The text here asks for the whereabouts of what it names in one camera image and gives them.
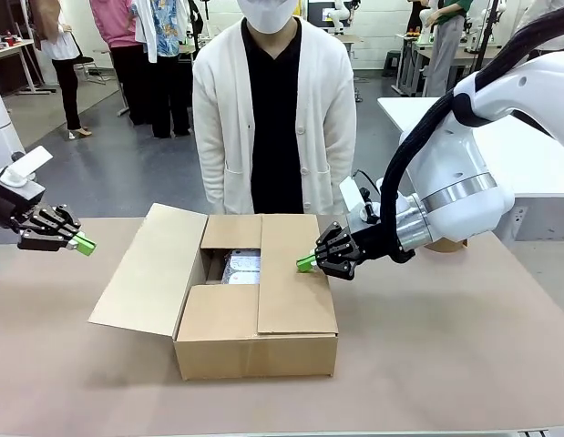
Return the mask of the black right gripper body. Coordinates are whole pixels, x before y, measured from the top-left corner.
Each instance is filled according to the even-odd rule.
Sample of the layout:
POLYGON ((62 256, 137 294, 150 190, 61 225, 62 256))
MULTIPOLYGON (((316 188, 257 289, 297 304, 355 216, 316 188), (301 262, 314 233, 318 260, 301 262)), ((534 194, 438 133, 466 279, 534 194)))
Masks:
POLYGON ((354 232, 353 240, 359 252, 356 265, 384 257, 396 263, 400 261, 400 250, 395 231, 382 223, 354 232))

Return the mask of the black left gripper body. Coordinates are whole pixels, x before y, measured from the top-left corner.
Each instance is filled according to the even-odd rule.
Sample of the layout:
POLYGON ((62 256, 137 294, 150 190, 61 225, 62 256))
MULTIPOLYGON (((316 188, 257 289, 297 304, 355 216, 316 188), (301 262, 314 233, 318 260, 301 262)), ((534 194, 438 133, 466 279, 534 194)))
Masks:
POLYGON ((0 181, 0 228, 19 230, 28 214, 39 204, 46 189, 35 181, 13 188, 0 181))

